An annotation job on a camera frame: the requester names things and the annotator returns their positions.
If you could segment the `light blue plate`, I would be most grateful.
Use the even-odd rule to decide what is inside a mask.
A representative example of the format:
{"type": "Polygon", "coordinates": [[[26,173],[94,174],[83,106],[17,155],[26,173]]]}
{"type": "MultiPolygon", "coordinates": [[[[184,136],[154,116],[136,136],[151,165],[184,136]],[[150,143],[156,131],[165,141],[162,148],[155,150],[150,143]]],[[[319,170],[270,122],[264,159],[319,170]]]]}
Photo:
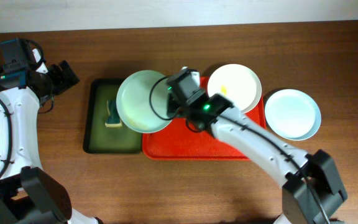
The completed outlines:
{"type": "Polygon", "coordinates": [[[265,101],[265,119],[273,132],[292,141],[313,137],[322,122],[315,100],[295,89],[282,89],[271,94],[265,101]]]}

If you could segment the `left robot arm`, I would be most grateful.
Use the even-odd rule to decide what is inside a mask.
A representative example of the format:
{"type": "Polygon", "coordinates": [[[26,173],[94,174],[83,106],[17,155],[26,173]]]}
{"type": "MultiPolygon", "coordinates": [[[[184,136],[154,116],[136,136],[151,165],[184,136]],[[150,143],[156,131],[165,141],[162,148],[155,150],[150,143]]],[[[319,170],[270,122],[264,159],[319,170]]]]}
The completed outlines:
{"type": "Polygon", "coordinates": [[[6,64],[0,72],[0,223],[101,223],[75,210],[64,186],[42,168],[37,116],[79,79],[66,61],[6,64]]]}

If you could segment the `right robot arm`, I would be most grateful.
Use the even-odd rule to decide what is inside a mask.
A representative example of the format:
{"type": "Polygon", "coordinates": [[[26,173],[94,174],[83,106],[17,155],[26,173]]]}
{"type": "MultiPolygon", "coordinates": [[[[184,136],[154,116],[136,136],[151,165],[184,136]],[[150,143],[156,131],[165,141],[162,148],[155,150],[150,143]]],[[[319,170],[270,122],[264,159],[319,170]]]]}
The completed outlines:
{"type": "Polygon", "coordinates": [[[225,96],[209,97],[202,88],[193,91],[168,88],[168,110],[207,131],[220,142],[257,164],[282,190],[282,214],[276,223],[330,223],[347,200],[333,158],[325,151],[309,154],[253,122],[225,96]]]}

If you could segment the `light green plate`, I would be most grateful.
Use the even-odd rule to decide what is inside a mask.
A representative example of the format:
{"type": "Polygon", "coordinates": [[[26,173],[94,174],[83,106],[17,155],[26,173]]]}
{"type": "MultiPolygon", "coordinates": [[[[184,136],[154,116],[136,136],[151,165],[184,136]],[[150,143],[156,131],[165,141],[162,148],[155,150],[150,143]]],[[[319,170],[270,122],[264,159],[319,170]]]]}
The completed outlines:
{"type": "Polygon", "coordinates": [[[168,85],[163,74],[141,70],[127,77],[120,85],[116,105],[119,117],[138,133],[156,133],[167,127],[168,85]]]}

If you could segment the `yellow green sponge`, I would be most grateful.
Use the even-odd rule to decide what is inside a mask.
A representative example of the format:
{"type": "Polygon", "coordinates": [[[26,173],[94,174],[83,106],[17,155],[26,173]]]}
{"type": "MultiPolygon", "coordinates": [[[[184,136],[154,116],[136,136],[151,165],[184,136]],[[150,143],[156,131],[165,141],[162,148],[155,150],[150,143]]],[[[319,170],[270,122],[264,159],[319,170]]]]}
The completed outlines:
{"type": "Polygon", "coordinates": [[[107,104],[108,117],[105,122],[105,127],[107,128],[122,127],[122,121],[117,111],[116,102],[114,100],[108,100],[106,104],[107,104]]]}

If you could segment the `white plate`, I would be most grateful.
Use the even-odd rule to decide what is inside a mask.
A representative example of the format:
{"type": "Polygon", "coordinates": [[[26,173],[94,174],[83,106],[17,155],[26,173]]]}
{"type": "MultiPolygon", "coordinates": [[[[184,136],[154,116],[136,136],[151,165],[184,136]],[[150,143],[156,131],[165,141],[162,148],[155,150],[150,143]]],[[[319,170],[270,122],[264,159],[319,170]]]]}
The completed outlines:
{"type": "Polygon", "coordinates": [[[217,93],[225,96],[243,113],[248,113],[261,99],[262,84],[250,68],[239,64],[227,64],[211,74],[207,92],[209,96],[217,93]]]}

